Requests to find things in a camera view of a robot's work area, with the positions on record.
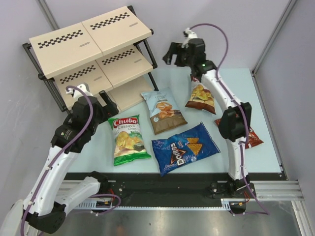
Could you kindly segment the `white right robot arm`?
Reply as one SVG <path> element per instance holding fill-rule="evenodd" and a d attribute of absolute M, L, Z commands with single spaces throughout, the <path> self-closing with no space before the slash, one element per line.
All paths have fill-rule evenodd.
<path fill-rule="evenodd" d="M 187 43 L 172 42 L 162 59 L 168 65 L 174 63 L 177 67 L 189 67 L 191 75 L 210 91 L 219 104 L 222 110 L 219 132 L 226 140 L 229 159 L 229 179 L 225 188 L 232 197 L 242 196 L 246 189 L 250 189 L 245 147 L 249 139 L 251 104 L 241 102 L 220 76 L 219 67 L 206 59 L 203 39 L 193 38 Z"/>

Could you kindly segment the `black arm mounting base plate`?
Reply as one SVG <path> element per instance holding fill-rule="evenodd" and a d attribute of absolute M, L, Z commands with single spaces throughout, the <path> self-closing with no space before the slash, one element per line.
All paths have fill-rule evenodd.
<path fill-rule="evenodd" d="M 250 188 L 233 187 L 228 174 L 105 173 L 122 207 L 218 207 L 221 199 L 253 199 L 258 180 L 284 180 L 280 174 L 251 173 Z"/>

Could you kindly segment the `light blue brown chips bag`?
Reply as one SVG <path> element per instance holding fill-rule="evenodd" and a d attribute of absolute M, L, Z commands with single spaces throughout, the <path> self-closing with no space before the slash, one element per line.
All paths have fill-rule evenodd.
<path fill-rule="evenodd" d="M 142 92 L 150 115 L 154 134 L 187 124 L 170 88 L 159 91 Z"/>

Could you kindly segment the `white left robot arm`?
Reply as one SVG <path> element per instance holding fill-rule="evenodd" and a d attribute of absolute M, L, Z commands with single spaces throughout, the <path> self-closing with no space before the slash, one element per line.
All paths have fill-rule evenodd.
<path fill-rule="evenodd" d="M 67 215 L 87 198 L 120 199 L 111 191 L 107 177 L 96 171 L 89 173 L 66 194 L 57 196 L 69 167 L 105 117 L 102 106 L 85 85 L 67 86 L 66 90 L 75 99 L 73 112 L 56 129 L 45 165 L 23 200 L 22 236 L 28 233 L 26 225 L 41 233 L 53 234 Z"/>

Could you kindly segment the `blue Doritos bag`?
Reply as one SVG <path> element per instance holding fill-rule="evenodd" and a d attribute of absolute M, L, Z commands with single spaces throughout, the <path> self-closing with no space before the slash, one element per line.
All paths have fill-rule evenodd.
<path fill-rule="evenodd" d="M 152 140 L 152 148 L 162 177 L 179 167 L 221 152 L 202 122 L 167 139 Z"/>

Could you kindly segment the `brown Chuba chips bag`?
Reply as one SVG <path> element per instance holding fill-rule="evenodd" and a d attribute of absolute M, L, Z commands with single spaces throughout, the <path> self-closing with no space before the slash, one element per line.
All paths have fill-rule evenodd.
<path fill-rule="evenodd" d="M 205 110 L 212 114 L 216 114 L 214 97 L 210 91 L 192 74 L 191 80 L 191 94 L 185 107 L 194 108 L 197 110 Z"/>

